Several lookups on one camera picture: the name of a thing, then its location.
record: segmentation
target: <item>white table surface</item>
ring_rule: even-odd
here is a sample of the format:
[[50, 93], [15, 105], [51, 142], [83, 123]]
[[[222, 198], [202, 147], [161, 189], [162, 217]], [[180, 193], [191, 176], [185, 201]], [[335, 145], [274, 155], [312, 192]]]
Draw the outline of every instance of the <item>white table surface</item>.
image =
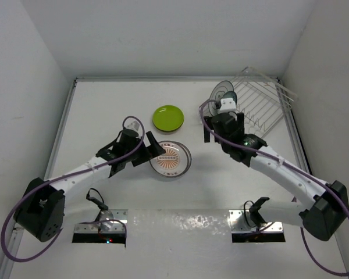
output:
[[[94, 156], [116, 137], [127, 115], [140, 118], [158, 141], [185, 144], [193, 165], [177, 179], [158, 176], [148, 163], [127, 166], [98, 187], [110, 208], [129, 210], [126, 249], [118, 244], [72, 244], [69, 227], [40, 258], [15, 263], [10, 278], [332, 278], [311, 262], [297, 227], [284, 226], [284, 243], [231, 243], [228, 209], [261, 196], [282, 201], [292, 196], [231, 160], [218, 144], [203, 143], [198, 106], [218, 81], [77, 83], [52, 176]], [[165, 104], [180, 107], [185, 115], [183, 126], [172, 135], [157, 132], [151, 124], [153, 111]], [[265, 140], [295, 162], [283, 119]], [[308, 242], [320, 262], [344, 271], [334, 237], [321, 242], [308, 236]], [[24, 233], [18, 256], [31, 256], [43, 246]]]

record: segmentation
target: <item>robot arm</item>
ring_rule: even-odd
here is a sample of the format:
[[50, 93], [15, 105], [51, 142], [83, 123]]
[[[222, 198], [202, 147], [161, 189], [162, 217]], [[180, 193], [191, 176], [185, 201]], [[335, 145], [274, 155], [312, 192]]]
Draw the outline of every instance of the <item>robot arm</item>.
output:
[[[293, 164], [277, 154], [263, 139], [254, 134], [245, 134], [243, 113], [236, 113], [237, 118], [235, 119], [227, 109], [220, 109], [220, 111], [224, 112], [214, 117], [205, 118], [208, 126], [215, 130], [217, 135], [232, 143], [257, 149], [281, 159], [277, 161], [251, 150], [230, 146], [224, 142], [220, 143], [222, 150], [229, 154], [233, 160], [268, 176], [301, 202], [283, 203], [275, 202], [268, 197], [260, 198], [250, 207], [249, 218], [251, 221], [258, 227], [270, 221], [281, 221], [305, 227], [314, 237], [323, 241], [329, 240], [346, 218], [345, 213], [334, 198], [316, 182], [290, 169], [289, 166], [293, 166]], [[205, 142], [209, 142], [206, 130]], [[335, 181], [330, 185], [323, 180], [317, 178], [315, 180], [326, 184], [349, 208], [347, 190], [342, 183]]]
[[[145, 144], [142, 144], [124, 160], [109, 164], [111, 160], [129, 153], [140, 143], [138, 133], [129, 128], [123, 129], [119, 135], [119, 140], [115, 139], [101, 148], [87, 163], [69, 173], [83, 172], [87, 169], [91, 171], [71, 178], [66, 178], [67, 173], [64, 175], [65, 179], [51, 183], [32, 194], [16, 210], [15, 221], [41, 242], [45, 242], [53, 238], [62, 227], [94, 221], [100, 211], [108, 210], [104, 203], [89, 196], [81, 203], [72, 203], [72, 199], [80, 194], [85, 194], [94, 183], [107, 180], [123, 170], [128, 162], [132, 162], [132, 165], [136, 167], [165, 153], [152, 133], [147, 132], [146, 136], [150, 146], [146, 147]], [[43, 183], [44, 181], [40, 178], [34, 179], [24, 194]]]

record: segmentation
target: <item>clear plastic plate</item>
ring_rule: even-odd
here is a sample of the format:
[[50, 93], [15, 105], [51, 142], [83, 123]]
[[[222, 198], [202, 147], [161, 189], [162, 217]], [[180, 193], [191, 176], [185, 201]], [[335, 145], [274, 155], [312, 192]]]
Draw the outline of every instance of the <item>clear plastic plate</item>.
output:
[[190, 151], [179, 142], [161, 141], [159, 143], [166, 151], [150, 161], [152, 168], [165, 177], [182, 176], [191, 165]]

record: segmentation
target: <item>dish drying rack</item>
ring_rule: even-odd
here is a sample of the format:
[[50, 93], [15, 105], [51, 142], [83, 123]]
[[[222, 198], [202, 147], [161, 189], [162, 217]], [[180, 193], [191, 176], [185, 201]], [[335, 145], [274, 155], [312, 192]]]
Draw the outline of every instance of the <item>dish drying rack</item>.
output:
[[261, 138], [297, 100], [297, 94], [253, 67], [246, 67], [230, 82], [237, 94], [237, 110], [244, 113], [245, 132]]

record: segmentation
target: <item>white wall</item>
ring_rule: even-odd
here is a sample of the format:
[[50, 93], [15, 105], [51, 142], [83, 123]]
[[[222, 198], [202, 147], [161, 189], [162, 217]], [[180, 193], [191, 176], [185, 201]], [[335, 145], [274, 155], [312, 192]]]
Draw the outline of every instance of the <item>white wall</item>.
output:
[[316, 0], [22, 0], [76, 76], [281, 75]]
[[45, 173], [68, 88], [20, 1], [0, 0], [0, 230]]
[[[349, 0], [318, 1], [284, 82], [299, 94], [294, 115], [314, 174], [349, 196]], [[337, 239], [349, 269], [348, 222]]]

